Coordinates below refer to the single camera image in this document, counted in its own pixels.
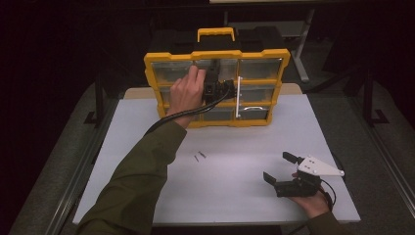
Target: gray floor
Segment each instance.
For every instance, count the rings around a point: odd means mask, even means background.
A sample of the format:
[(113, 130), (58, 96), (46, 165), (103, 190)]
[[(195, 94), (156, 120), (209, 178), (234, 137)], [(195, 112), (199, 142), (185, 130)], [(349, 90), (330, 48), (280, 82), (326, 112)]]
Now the gray floor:
[[(293, 63), (286, 69), (283, 81), (295, 82), (302, 89), (308, 89), (333, 76), (321, 70), (330, 46), (329, 41), (307, 42), (301, 58), (310, 82), (300, 82)], [(392, 155), (408, 184), (415, 188), (415, 132), (395, 107), (388, 91), (377, 83), (374, 109), (382, 110), (390, 123), (369, 128), (361, 118), (362, 95), (346, 97), (342, 92), (345, 83), (346, 79), (318, 94), (308, 95), (331, 151), (345, 167), (346, 186), (362, 219), (345, 226), (354, 234), (414, 234), (414, 216), (402, 199), (384, 161), (385, 154), (373, 136), (382, 140), (381, 147)], [(110, 116), (114, 101), (108, 100), (107, 104)], [(88, 113), (94, 111), (94, 105), (94, 87), (91, 85), (73, 111), (11, 234), (45, 234), (46, 231), (49, 231), (47, 234), (73, 234), (75, 226), (71, 219), (76, 207), (69, 212), (68, 219), (62, 221), (62, 229), (48, 227), (61, 199), (65, 199), (66, 188), (73, 180), (86, 145), (91, 143), (93, 136), (99, 136), (99, 128), (83, 123)], [(99, 145), (103, 137), (95, 138), (95, 144)], [(295, 227), (294, 224), (282, 226), (283, 233), (287, 234)], [(303, 229), (298, 234), (308, 233)]]

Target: person's right hand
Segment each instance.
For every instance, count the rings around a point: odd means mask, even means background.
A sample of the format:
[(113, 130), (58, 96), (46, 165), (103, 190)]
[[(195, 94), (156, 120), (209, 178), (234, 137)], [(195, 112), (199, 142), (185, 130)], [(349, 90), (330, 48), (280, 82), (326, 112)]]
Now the person's right hand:
[[(174, 82), (170, 87), (170, 108), (167, 111), (167, 116), (193, 110), (202, 105), (206, 73), (205, 70), (191, 66), (187, 75)], [(193, 116), (184, 116), (176, 118), (174, 121), (186, 128), (193, 118)]]
[(317, 193), (311, 197), (290, 197), (289, 199), (302, 207), (308, 218), (314, 218), (330, 211), (327, 200), (320, 191), (317, 191)]

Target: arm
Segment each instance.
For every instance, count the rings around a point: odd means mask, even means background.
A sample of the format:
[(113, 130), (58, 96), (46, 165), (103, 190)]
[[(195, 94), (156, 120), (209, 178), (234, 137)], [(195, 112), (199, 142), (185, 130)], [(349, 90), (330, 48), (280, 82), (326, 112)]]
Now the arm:
[[(170, 89), (168, 115), (202, 104), (205, 71), (191, 67)], [(116, 168), (94, 207), (81, 219), (78, 234), (150, 234), (167, 165), (193, 117), (166, 123), (141, 139)]]

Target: yellow plastic frame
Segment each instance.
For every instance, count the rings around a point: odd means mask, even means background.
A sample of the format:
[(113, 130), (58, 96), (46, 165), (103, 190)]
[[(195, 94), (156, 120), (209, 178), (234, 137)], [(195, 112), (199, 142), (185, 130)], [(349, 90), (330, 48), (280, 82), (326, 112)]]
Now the yellow plastic frame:
[[(204, 115), (199, 115), (194, 121), (192, 121), (189, 127), (202, 127), (213, 125), (225, 125), (225, 126), (253, 126), (253, 125), (267, 125), (272, 121), (272, 110), (277, 104), (278, 95), (282, 85), (282, 75), (285, 67), (290, 61), (290, 52), (287, 49), (265, 49), (262, 52), (241, 52), (239, 50), (229, 51), (194, 51), (191, 54), (185, 55), (171, 55), (168, 52), (161, 53), (147, 53), (144, 57), (144, 63), (146, 65), (145, 74), (149, 85), (155, 91), (156, 98), (158, 100), (158, 112), (161, 118), (165, 117), (165, 111), (168, 109), (168, 104), (163, 102), (161, 96), (161, 88), (169, 87), (173, 82), (158, 82), (155, 76), (155, 72), (152, 67), (153, 62), (180, 62), (180, 61), (198, 61), (198, 60), (211, 60), (211, 59), (281, 59), (281, 64), (275, 79), (249, 79), (244, 77), (241, 80), (241, 85), (275, 85), (274, 92), (272, 94), (271, 101), (267, 102), (244, 102), (241, 106), (266, 106), (269, 107), (266, 119), (239, 119), (235, 116), (229, 120), (204, 120)], [(238, 77), (234, 78), (235, 86), (238, 82)], [(235, 107), (236, 102), (222, 102), (216, 107)]]

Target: black cable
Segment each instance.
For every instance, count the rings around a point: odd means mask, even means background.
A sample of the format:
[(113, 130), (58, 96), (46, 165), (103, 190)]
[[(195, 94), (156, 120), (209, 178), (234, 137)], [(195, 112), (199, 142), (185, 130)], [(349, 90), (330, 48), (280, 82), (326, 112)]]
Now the black cable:
[(327, 184), (327, 186), (329, 186), (330, 187), (330, 189), (332, 190), (332, 192), (333, 192), (333, 196), (335, 197), (335, 199), (333, 200), (333, 203), (332, 203), (332, 208), (330, 209), (330, 211), (332, 211), (333, 210), (333, 206), (335, 205), (335, 203), (336, 203), (336, 200), (337, 200), (337, 196), (336, 196), (336, 191), (333, 189), (333, 187), (327, 182), (327, 181), (325, 181), (324, 179), (322, 179), (321, 181), (323, 181), (325, 184)]
[(213, 101), (212, 103), (210, 103), (210, 104), (208, 104), (208, 105), (205, 105), (205, 106), (202, 106), (202, 107), (199, 107), (199, 108), (197, 108), (197, 109), (194, 109), (194, 110), (189, 110), (189, 111), (183, 111), (183, 112), (180, 112), (180, 113), (177, 113), (177, 114), (174, 114), (174, 115), (170, 115), (170, 116), (167, 116), (167, 117), (163, 117), (163, 118), (161, 118), (160, 120), (158, 120), (156, 123), (154, 123), (148, 130), (147, 130), (147, 132), (144, 134), (144, 136), (146, 136), (147, 134), (149, 134), (149, 133), (151, 133), (151, 132), (153, 132), (155, 129), (157, 129), (157, 128), (159, 128), (161, 125), (163, 125), (163, 124), (165, 124), (166, 122), (168, 122), (168, 121), (171, 121), (171, 120), (173, 120), (173, 119), (176, 119), (176, 118), (181, 118), (181, 117), (183, 117), (183, 116), (190, 116), (190, 115), (197, 115), (197, 114), (202, 114), (202, 113), (205, 113), (205, 112), (207, 112), (207, 111), (209, 111), (209, 110), (211, 110), (211, 109), (213, 109), (217, 104), (219, 104), (221, 101), (223, 101), (227, 96), (228, 96), (228, 94), (229, 94), (229, 92), (230, 92), (230, 89), (228, 89), (227, 91), (226, 91), (226, 93), (220, 98), (220, 99), (218, 99), (218, 100), (216, 100), (216, 101)]
[[(345, 171), (345, 166), (343, 165), (342, 161), (340, 161), (339, 157), (335, 153), (333, 153), (332, 151), (330, 151), (330, 152), (332, 153), (332, 156), (333, 156), (333, 158), (334, 158), (334, 160), (336, 162), (336, 165), (338, 167), (340, 167), (340, 169), (342, 171)], [(343, 179), (343, 181), (346, 181), (346, 175), (343, 175), (342, 176), (342, 179)]]

